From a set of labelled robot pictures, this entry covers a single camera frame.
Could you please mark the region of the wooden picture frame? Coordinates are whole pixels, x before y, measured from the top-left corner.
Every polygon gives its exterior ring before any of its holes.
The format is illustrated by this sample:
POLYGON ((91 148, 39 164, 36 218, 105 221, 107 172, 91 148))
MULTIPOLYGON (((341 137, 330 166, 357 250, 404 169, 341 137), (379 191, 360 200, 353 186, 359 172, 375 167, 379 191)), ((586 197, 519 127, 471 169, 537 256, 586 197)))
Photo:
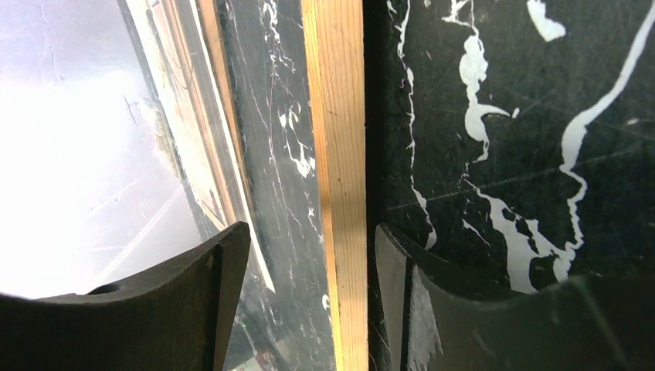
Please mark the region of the wooden picture frame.
POLYGON ((336 368, 367 370, 362 3, 303 1, 301 15, 336 368))

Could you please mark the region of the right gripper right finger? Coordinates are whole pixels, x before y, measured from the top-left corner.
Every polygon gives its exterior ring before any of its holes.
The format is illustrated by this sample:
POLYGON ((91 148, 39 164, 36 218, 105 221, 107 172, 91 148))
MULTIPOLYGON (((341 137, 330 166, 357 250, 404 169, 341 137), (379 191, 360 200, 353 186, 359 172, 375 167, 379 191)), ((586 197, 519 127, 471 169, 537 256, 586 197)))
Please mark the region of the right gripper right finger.
POLYGON ((652 370, 654 282, 575 276, 535 294, 483 281, 396 228, 375 231, 394 370, 652 370))

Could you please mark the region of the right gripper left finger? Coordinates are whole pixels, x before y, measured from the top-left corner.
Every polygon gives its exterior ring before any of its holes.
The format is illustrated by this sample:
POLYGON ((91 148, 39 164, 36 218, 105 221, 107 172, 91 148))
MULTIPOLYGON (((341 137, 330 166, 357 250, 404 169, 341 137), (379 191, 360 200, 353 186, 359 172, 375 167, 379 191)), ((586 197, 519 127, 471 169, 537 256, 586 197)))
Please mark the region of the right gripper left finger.
POLYGON ((88 294, 1 297, 3 370, 220 370, 243 286, 249 226, 88 294))

